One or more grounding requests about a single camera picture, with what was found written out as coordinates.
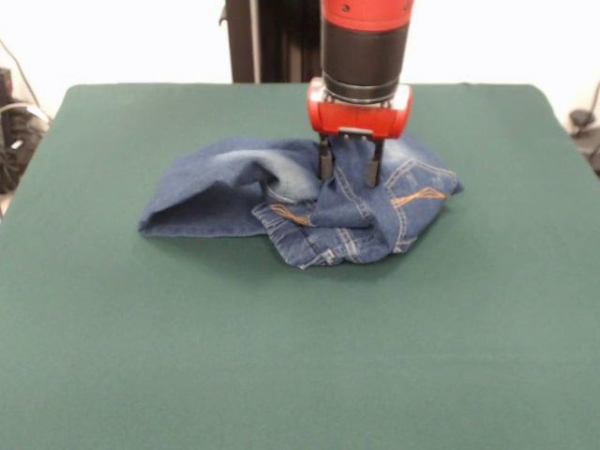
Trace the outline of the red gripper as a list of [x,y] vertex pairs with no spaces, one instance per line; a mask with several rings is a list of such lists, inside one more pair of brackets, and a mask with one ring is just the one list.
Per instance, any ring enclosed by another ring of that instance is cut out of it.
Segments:
[[333,174],[333,154],[328,135],[361,135],[375,140],[367,165],[367,186],[379,183],[384,140],[398,138],[406,127],[413,103],[413,91],[401,84],[395,95],[383,103],[360,105],[331,97],[323,78],[313,78],[308,86],[307,112],[314,131],[320,133],[320,178]]

